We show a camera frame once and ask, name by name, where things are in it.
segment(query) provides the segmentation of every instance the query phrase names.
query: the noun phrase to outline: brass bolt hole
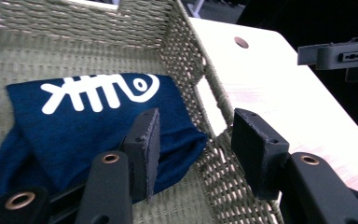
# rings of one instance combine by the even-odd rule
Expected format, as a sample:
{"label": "brass bolt hole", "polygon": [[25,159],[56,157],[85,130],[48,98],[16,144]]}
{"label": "brass bolt hole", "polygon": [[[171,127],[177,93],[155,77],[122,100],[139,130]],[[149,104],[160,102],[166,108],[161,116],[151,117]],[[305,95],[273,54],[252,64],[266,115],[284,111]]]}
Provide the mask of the brass bolt hole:
{"label": "brass bolt hole", "polygon": [[319,164],[319,161],[311,156],[302,156],[301,160],[309,165],[317,165]]}
{"label": "brass bolt hole", "polygon": [[5,208],[7,210],[17,210],[20,208],[25,207],[28,205],[31,201],[34,200],[34,193],[33,192],[21,192],[16,195],[11,196],[6,204]]}
{"label": "brass bolt hole", "polygon": [[117,154],[108,154],[103,157],[103,163],[113,163],[118,161],[119,158]]}

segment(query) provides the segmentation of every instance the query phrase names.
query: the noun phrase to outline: blue t-shirt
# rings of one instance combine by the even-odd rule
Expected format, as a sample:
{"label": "blue t-shirt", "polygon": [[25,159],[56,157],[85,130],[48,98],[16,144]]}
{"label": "blue t-shirt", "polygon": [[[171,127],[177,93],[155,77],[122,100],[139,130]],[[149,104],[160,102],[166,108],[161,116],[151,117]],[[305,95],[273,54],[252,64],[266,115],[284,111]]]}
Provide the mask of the blue t-shirt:
{"label": "blue t-shirt", "polygon": [[50,194],[87,179],[92,159],[115,150],[136,116],[157,107],[160,157],[155,192],[178,182],[205,148],[170,77],[98,75],[7,86],[14,126],[0,147],[0,196],[41,186]]}

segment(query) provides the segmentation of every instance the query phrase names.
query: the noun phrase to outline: wicker basket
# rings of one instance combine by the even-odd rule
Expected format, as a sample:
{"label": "wicker basket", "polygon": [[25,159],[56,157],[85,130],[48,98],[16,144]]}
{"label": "wicker basket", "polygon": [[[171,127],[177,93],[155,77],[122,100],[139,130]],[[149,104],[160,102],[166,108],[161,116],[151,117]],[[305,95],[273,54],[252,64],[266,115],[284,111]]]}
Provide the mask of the wicker basket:
{"label": "wicker basket", "polygon": [[[282,223],[256,200],[230,150],[232,109],[179,1],[121,1],[118,9],[69,0],[0,1],[0,144],[13,124],[5,86],[36,79],[139,72],[167,74],[207,148],[175,186],[133,206],[134,223]],[[198,95],[208,80],[227,130],[215,136]]]}

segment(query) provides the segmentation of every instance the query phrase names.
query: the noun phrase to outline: table surface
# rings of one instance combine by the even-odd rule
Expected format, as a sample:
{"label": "table surface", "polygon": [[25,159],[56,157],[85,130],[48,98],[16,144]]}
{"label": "table surface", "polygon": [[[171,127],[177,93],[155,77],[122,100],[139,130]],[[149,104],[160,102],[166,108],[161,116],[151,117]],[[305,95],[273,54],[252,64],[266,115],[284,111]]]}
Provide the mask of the table surface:
{"label": "table surface", "polygon": [[[358,190],[358,126],[307,66],[296,65],[296,51],[287,41],[272,31],[190,21],[232,107],[257,113],[289,142],[290,153],[322,157]],[[237,44],[243,40],[248,48]],[[206,80],[198,88],[203,102],[214,100],[206,94]],[[204,106],[220,134],[226,128],[221,113],[215,104]]]}

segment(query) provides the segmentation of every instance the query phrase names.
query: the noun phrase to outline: fish skeleton logo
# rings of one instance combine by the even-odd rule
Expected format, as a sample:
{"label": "fish skeleton logo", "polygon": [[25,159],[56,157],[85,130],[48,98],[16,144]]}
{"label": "fish skeleton logo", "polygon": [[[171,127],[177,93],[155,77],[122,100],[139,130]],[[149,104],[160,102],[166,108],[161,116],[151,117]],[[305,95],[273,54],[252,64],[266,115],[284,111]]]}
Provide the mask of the fish skeleton logo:
{"label": "fish skeleton logo", "polygon": [[146,75],[152,79],[150,88],[147,88],[146,82],[141,78],[135,78],[132,82],[136,90],[144,93],[142,95],[134,95],[121,75],[83,76],[80,77],[78,81],[74,81],[71,77],[65,77],[63,79],[64,83],[60,87],[45,83],[40,86],[40,88],[43,91],[52,93],[52,95],[43,106],[42,112],[48,115],[53,114],[66,94],[70,96],[74,109],[76,111],[83,111],[84,105],[80,98],[80,93],[82,92],[87,94],[92,110],[94,112],[101,112],[103,110],[103,104],[97,92],[97,88],[99,87],[103,89],[109,106],[111,108],[119,108],[120,101],[113,86],[114,83],[118,84],[130,100],[137,103],[144,103],[151,99],[159,88],[158,78],[153,75]]}

